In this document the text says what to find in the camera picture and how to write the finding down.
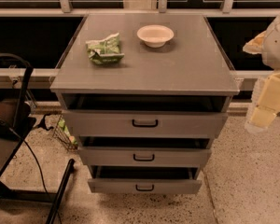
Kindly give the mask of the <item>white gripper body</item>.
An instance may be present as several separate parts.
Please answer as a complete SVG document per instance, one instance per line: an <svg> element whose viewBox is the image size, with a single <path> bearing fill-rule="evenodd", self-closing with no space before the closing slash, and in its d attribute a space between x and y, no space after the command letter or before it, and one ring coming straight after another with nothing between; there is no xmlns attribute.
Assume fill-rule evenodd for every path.
<svg viewBox="0 0 280 224"><path fill-rule="evenodd" d="M252 92L252 103L259 109L280 112L280 71L257 80Z"/></svg>

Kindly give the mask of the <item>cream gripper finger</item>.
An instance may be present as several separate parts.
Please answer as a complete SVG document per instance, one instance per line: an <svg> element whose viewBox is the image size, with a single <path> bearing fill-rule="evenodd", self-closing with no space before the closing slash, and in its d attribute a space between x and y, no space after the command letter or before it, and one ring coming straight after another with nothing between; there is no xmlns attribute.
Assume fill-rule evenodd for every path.
<svg viewBox="0 0 280 224"><path fill-rule="evenodd" d="M247 109L245 129L249 133L261 133L268 129L276 118L276 112L266 106L250 105Z"/></svg>

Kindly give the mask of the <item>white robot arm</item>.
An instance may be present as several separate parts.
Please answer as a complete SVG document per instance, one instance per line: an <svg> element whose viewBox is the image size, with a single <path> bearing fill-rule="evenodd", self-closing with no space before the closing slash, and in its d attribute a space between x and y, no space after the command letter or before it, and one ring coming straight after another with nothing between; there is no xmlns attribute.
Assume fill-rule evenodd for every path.
<svg viewBox="0 0 280 224"><path fill-rule="evenodd" d="M243 46L249 54L260 54L262 62L273 72L259 77L246 114L245 128L249 133L265 131L280 113L280 13L267 29Z"/></svg>

